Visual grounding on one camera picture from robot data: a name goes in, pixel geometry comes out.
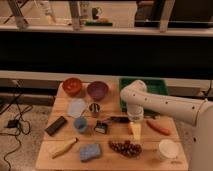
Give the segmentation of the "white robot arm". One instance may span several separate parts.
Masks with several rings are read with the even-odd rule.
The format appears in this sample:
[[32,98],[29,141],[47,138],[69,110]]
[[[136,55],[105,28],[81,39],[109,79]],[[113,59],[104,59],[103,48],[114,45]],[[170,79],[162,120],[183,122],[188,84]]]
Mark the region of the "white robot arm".
[[213,171],[213,102],[148,93],[141,80],[122,88],[120,98],[133,111],[148,109],[194,126],[189,171]]

